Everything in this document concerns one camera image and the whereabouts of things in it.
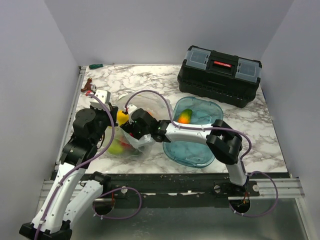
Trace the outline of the yellow fake fruit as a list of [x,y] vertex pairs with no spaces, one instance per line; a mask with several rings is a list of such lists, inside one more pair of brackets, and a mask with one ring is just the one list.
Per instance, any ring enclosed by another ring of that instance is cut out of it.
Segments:
[[123,112],[122,110],[119,110],[117,112],[117,123],[119,126],[122,126],[123,124],[125,124],[126,122],[129,121],[129,115],[125,112]]

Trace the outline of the translucent printed plastic bag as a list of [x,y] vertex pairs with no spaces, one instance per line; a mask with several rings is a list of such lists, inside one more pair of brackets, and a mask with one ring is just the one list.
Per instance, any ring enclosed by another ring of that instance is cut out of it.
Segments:
[[159,95],[152,92],[142,92],[130,98],[132,94],[121,96],[115,105],[119,107],[115,127],[115,134],[110,147],[103,154],[104,157],[128,160],[144,160],[152,151],[156,143],[147,132],[148,128],[131,122],[128,115],[124,114],[125,104],[148,112],[156,120],[168,120],[169,114],[166,103]]

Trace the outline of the light green fake pear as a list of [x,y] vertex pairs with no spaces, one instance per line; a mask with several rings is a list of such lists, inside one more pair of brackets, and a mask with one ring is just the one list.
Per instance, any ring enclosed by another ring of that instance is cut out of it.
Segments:
[[113,141],[109,146],[109,148],[107,149],[107,151],[109,154],[112,154],[112,155],[120,155],[123,153],[124,148],[119,142]]

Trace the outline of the orange green fake mango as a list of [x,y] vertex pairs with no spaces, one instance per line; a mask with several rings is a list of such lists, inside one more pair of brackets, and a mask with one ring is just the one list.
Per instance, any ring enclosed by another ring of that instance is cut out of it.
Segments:
[[192,114],[193,114],[193,111],[191,109],[183,110],[180,113],[177,119],[177,122],[181,124],[189,124],[191,122]]

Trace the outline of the red fake fruit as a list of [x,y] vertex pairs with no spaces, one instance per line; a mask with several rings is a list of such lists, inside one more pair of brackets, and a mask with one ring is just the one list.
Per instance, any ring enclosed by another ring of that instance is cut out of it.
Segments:
[[119,142],[120,142],[120,145],[126,150],[129,150],[129,149],[133,148],[133,146],[127,141],[127,139],[124,136],[122,136],[119,139]]

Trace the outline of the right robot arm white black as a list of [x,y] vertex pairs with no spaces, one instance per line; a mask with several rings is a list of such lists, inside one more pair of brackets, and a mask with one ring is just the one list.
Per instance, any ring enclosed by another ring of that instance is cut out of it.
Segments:
[[120,127],[128,134],[131,145],[140,147],[150,139],[157,143],[190,142],[205,145],[218,161],[226,165],[230,191],[236,196],[247,192],[249,176],[242,158],[249,152],[246,151],[242,156],[239,154],[243,149],[243,139],[248,141],[249,150],[252,144],[244,133],[231,128],[221,119],[211,124],[194,125],[178,123],[172,118],[157,120],[142,108],[124,114],[128,120]]

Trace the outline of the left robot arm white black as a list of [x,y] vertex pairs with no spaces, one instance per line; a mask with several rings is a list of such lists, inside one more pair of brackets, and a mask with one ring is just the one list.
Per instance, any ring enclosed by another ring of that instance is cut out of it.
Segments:
[[76,221],[96,197],[107,197],[110,178],[95,172],[76,197],[72,197],[85,174],[89,160],[98,151],[98,142],[107,127],[117,126],[118,107],[84,108],[75,115],[73,134],[63,147],[60,165],[41,209],[31,222],[24,223],[19,234],[29,240],[69,240]]

